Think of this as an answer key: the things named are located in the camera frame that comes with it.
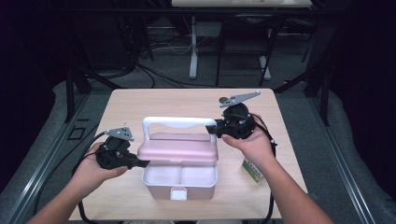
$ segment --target person's right hand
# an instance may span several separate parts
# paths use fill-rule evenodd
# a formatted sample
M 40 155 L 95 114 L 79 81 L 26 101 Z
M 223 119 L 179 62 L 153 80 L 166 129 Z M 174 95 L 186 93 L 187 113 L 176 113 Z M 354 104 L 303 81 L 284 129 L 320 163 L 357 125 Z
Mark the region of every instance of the person's right hand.
M 254 115 L 254 120 L 263 126 L 264 124 L 256 116 L 259 117 L 259 115 Z M 256 166 L 262 166 L 267 160 L 275 158 L 267 135 L 258 127 L 247 139 L 235 139 L 227 134 L 223 134 L 221 139 L 231 147 L 241 150 L 244 156 Z

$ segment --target person's right arm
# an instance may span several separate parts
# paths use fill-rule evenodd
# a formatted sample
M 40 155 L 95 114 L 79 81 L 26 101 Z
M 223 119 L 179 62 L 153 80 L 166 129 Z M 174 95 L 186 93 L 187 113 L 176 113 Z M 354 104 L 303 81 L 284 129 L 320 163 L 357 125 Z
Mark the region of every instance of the person's right arm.
M 272 153 L 265 133 L 256 127 L 247 139 L 234 139 L 224 134 L 223 141 L 242 151 L 264 174 L 280 215 L 286 223 L 332 223 L 325 212 L 297 185 Z

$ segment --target box latch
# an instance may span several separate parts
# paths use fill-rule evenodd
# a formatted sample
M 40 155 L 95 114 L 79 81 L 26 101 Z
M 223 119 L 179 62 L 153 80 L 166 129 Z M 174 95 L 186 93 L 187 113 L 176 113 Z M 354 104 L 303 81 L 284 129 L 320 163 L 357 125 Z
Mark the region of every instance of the box latch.
M 187 189 L 181 187 L 171 188 L 171 200 L 186 201 Z

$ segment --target pink box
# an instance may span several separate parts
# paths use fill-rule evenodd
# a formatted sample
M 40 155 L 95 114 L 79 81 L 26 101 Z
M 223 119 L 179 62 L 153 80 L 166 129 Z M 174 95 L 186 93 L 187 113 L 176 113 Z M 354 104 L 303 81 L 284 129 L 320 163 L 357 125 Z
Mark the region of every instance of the pink box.
M 189 128 L 216 125 L 216 122 L 213 119 L 147 117 L 143 120 L 145 141 L 137 150 L 139 160 L 150 161 L 142 179 L 154 198 L 211 199 L 218 181 L 217 137 L 208 133 L 149 134 L 152 123 Z

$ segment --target hand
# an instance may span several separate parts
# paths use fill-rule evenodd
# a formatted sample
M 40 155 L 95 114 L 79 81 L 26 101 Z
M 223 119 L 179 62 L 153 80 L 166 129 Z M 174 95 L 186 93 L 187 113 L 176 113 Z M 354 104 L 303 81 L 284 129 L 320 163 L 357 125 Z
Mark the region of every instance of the hand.
M 101 144 L 103 143 L 94 144 L 87 155 L 95 152 Z M 103 169 L 97 163 L 96 155 L 92 154 L 81 162 L 67 187 L 80 192 L 81 199 L 83 199 L 99 188 L 105 180 L 123 175 L 127 170 L 127 166 L 112 170 Z
M 254 120 L 263 126 L 264 124 L 258 117 L 260 118 L 259 115 L 253 116 Z M 258 127 L 247 139 L 235 139 L 228 134 L 223 134 L 221 139 L 231 147 L 241 150 L 244 156 L 256 166 L 263 165 L 266 160 L 275 159 L 267 135 Z

